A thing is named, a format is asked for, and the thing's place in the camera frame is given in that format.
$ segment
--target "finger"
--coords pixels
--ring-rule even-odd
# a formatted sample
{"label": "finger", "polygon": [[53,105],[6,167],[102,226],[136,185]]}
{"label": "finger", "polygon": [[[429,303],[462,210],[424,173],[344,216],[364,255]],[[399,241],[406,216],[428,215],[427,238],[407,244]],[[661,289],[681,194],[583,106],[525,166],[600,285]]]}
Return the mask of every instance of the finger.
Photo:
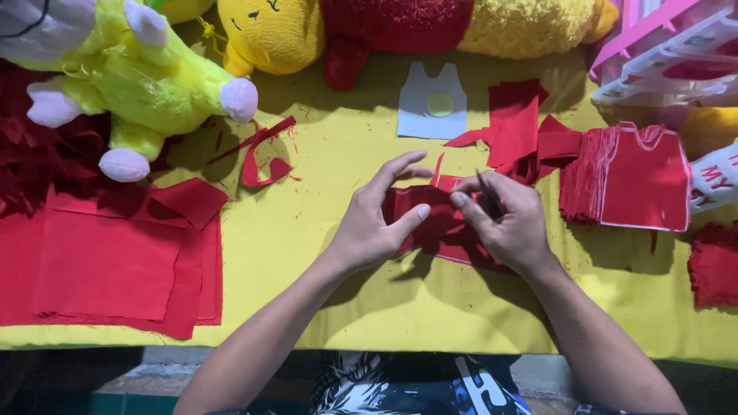
{"label": "finger", "polygon": [[395,176],[395,181],[408,180],[412,179],[413,177],[430,178],[433,176],[435,176],[435,171],[433,169],[420,165],[411,165],[410,167],[404,169],[400,174]]}
{"label": "finger", "polygon": [[384,192],[395,182],[395,177],[410,164],[423,160],[427,154],[425,150],[411,151],[386,162],[367,183],[367,191],[374,196],[384,197]]}
{"label": "finger", "polygon": [[[514,210],[519,206],[518,201],[528,192],[527,186],[521,185],[513,179],[494,171],[485,171],[482,174],[482,178],[487,186],[505,203],[508,209]],[[480,186],[479,178],[476,176],[470,176],[461,180],[451,189],[451,192],[462,192],[466,194],[479,191],[482,191],[482,187]]]}
{"label": "finger", "polygon": [[402,241],[410,235],[430,214],[430,206],[425,203],[415,206],[407,211],[397,222],[387,227],[392,233],[393,238],[398,242]]}
{"label": "finger", "polygon": [[468,194],[454,192],[451,194],[451,201],[479,236],[485,235],[494,229],[496,224],[492,221],[492,218]]}

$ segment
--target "yellow tablecloth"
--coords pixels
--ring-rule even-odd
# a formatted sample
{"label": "yellow tablecloth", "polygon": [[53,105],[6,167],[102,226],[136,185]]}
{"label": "yellow tablecloth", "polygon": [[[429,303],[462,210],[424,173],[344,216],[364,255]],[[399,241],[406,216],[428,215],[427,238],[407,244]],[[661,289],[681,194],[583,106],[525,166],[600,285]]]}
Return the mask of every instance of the yellow tablecloth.
{"label": "yellow tablecloth", "polygon": [[[211,10],[206,16],[217,20]],[[203,51],[195,22],[180,27],[193,48]],[[205,55],[216,59],[206,41]],[[533,61],[502,61],[479,55],[372,54],[359,84],[333,92],[320,77],[320,63],[290,76],[256,72],[259,112],[272,126],[289,115],[297,125],[258,150],[258,159],[279,154],[292,175],[266,188],[240,184],[243,152],[210,166],[204,163],[255,131],[230,120],[189,134],[173,148],[176,168],[156,179],[171,185],[202,176],[233,202],[222,216],[224,254],[223,324],[196,327],[192,340],[176,341],[111,326],[15,326],[0,328],[0,349],[35,347],[181,344],[217,346],[261,306],[285,289],[327,245],[351,193],[379,166],[404,151],[426,148],[424,164],[441,173],[468,176],[484,168],[487,154],[471,148],[442,148],[440,140],[396,136],[399,92],[411,61],[437,75],[443,63],[458,65],[468,96],[467,129],[489,124],[487,86],[541,78],[551,96],[541,108],[566,126],[584,131],[605,126],[589,100],[595,89],[586,76],[582,51]],[[215,150],[222,131],[220,150]],[[566,225],[558,213],[558,173],[539,183],[554,252],[582,289],[610,313],[651,357],[738,362],[738,317],[726,310],[696,312],[686,260],[687,235],[658,234],[651,255],[648,230]],[[719,213],[738,217],[732,207]],[[696,226],[718,217],[707,213]],[[297,344],[306,349],[555,353],[544,314],[516,277],[478,270],[414,252],[389,261],[374,274],[355,275],[330,298]]]}

